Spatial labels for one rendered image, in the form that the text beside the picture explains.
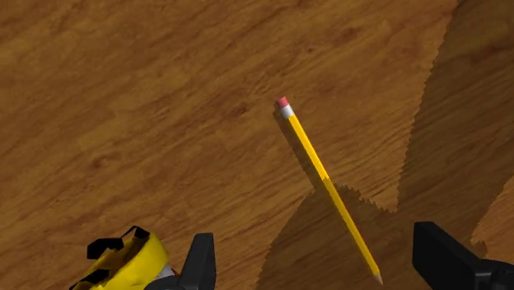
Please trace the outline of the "yellow and black toy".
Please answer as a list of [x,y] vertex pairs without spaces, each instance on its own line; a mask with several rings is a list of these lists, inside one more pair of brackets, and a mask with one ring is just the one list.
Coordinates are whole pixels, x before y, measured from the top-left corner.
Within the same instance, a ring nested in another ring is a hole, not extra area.
[[98,238],[87,246],[94,264],[69,290],[143,290],[149,283],[178,273],[157,236],[132,226],[120,237]]

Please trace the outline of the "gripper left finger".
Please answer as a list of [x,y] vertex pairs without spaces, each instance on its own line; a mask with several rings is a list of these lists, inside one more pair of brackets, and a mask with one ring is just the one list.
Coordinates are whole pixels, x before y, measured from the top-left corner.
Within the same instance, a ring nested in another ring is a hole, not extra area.
[[144,290],[214,290],[216,256],[211,232],[198,233],[178,276],[167,276],[149,283]]

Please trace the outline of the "yellow pencil with pink eraser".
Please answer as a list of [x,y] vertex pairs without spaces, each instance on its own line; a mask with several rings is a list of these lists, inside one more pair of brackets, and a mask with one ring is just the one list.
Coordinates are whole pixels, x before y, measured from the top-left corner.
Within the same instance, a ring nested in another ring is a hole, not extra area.
[[374,278],[380,285],[384,285],[383,279],[381,277],[381,271],[373,258],[366,242],[362,238],[360,231],[357,229],[357,226],[352,219],[349,211],[347,210],[343,200],[339,196],[339,192],[336,190],[334,183],[330,179],[326,169],[324,168],[320,158],[318,157],[315,149],[313,148],[310,139],[306,135],[304,128],[302,127],[299,119],[297,118],[292,106],[287,100],[286,96],[282,96],[276,100],[276,104],[279,108],[279,111],[282,117],[291,125],[293,132],[301,143],[302,148],[306,152],[311,164],[315,168],[315,172],[322,181],[326,191],[328,192],[332,203],[336,207],[339,212],[339,215],[343,219],[344,223],[347,226],[347,229],[351,233],[354,242],[356,243],[358,249],[360,250],[362,257],[366,261],[369,269],[371,270]]

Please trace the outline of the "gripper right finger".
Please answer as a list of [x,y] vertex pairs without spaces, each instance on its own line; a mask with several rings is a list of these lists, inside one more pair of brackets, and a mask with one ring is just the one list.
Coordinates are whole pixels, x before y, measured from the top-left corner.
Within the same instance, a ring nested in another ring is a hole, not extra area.
[[412,264],[432,290],[514,290],[514,264],[479,258],[435,222],[414,224]]

